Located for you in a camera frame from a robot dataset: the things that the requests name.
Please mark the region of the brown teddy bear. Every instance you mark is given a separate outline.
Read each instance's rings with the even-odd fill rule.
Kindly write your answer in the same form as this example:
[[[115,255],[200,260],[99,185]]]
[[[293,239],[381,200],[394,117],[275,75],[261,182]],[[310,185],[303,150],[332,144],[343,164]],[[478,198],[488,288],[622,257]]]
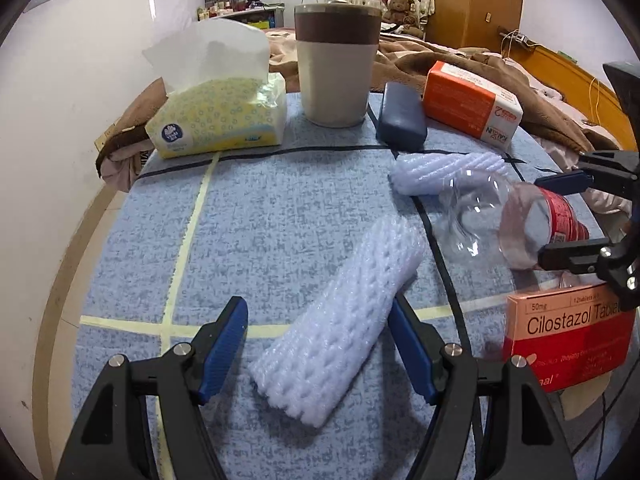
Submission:
[[[389,32],[423,38],[419,8],[414,0],[381,0],[382,22],[390,24]]]

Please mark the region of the orange wooden wardrobe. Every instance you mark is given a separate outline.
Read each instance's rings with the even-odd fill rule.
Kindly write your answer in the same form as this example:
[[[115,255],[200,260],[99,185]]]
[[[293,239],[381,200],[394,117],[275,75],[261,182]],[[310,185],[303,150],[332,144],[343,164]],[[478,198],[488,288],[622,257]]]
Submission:
[[[503,36],[520,27],[523,0],[435,0],[425,40],[450,48],[498,52]]]

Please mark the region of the white foam fruit net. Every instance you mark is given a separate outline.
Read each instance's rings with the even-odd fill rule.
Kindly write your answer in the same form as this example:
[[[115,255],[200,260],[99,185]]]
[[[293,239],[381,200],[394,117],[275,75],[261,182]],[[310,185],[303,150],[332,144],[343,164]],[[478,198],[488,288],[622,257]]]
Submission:
[[[376,220],[317,299],[250,364],[257,392],[288,417],[322,427],[425,253],[422,234],[407,218]]]

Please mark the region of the white orange tissue box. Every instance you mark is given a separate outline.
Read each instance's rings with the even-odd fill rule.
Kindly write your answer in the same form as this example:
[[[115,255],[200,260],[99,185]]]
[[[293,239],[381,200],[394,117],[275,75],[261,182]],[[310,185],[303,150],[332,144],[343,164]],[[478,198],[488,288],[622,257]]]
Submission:
[[[500,150],[510,146],[523,117],[515,94],[442,61],[426,76],[422,104],[427,117]]]

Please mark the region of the red cilostazol tablet box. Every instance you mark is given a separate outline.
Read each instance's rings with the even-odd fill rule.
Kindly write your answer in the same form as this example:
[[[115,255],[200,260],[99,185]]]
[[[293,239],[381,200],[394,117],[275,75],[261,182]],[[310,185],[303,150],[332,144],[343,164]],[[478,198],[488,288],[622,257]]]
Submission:
[[[635,318],[605,284],[510,295],[502,357],[526,359],[544,391],[564,390],[623,364]]]

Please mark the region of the yellow tissue pack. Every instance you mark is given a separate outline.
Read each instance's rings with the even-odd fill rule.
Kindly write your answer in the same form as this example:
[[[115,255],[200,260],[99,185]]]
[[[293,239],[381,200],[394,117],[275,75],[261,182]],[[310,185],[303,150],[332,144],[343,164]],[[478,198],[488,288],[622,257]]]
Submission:
[[[161,158],[282,143],[285,79],[270,72],[269,41],[260,29],[212,18],[160,40],[143,56],[167,93],[145,126]]]

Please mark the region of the dark blue glasses case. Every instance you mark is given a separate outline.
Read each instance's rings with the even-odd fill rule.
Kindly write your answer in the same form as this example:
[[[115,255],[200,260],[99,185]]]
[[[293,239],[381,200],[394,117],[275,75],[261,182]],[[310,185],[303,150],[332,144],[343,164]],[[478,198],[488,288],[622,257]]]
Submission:
[[[390,81],[385,85],[376,138],[397,151],[423,150],[427,125],[420,94],[413,88]]]

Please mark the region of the brown fleece blanket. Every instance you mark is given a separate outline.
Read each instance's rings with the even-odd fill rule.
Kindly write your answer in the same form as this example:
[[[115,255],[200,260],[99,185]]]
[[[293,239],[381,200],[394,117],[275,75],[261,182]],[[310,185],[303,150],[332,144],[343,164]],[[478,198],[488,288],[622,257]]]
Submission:
[[[570,155],[620,146],[608,130],[565,102],[559,91],[518,62],[486,49],[456,50],[383,36],[371,89],[381,92],[392,82],[420,92],[428,116],[477,139],[498,139],[488,132],[489,124],[520,126],[567,167],[574,165]],[[166,101],[165,84],[155,79],[104,132],[96,173],[105,183],[122,192],[130,190],[141,174],[142,156],[154,148],[145,126]]]

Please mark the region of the brown white cup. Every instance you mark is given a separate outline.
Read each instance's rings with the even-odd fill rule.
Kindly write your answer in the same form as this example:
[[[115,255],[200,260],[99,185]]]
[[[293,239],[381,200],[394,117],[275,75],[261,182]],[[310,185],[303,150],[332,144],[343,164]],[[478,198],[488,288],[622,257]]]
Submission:
[[[363,120],[382,12],[344,2],[294,9],[300,99],[308,120],[347,128]]]

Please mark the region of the blue table cloth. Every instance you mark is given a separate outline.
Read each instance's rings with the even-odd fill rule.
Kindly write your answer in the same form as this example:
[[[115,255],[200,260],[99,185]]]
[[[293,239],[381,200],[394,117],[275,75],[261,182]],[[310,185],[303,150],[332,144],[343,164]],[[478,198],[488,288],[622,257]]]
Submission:
[[[231,479],[402,479],[432,409],[382,334],[320,429],[270,408],[250,364],[334,278],[372,224],[402,214],[435,223],[439,203],[397,195],[393,154],[372,122],[320,128],[288,97],[276,148],[150,159],[103,246],[77,337],[80,408],[114,354],[155,358],[212,322],[233,296],[248,305],[244,346],[203,411]]]

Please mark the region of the cluttered side desk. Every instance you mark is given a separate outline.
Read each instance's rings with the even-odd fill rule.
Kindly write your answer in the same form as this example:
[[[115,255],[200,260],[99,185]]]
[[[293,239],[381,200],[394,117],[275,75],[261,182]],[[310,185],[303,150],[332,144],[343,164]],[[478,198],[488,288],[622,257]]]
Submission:
[[[228,18],[228,20],[254,26],[260,29],[283,28],[284,6],[255,6],[241,11],[231,9],[198,8],[198,22],[210,18]]]

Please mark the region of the orange wooden headboard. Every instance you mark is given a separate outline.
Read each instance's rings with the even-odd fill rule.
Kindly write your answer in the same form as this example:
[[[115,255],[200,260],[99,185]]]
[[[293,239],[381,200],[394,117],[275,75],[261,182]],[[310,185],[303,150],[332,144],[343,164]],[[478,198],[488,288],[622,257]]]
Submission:
[[[637,151],[630,122],[614,91],[602,80],[540,44],[525,47],[521,42],[506,41],[502,53],[542,84],[559,91],[563,101],[584,114],[588,122],[608,130],[623,150]]]

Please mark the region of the clear plastic bottle red cap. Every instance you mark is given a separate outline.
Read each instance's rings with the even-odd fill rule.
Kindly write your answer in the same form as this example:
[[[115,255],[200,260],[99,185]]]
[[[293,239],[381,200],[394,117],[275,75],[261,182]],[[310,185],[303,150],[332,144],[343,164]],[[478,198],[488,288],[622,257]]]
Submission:
[[[589,238],[565,197],[494,172],[461,170],[439,199],[434,232],[440,250],[469,268],[536,269],[544,246]]]

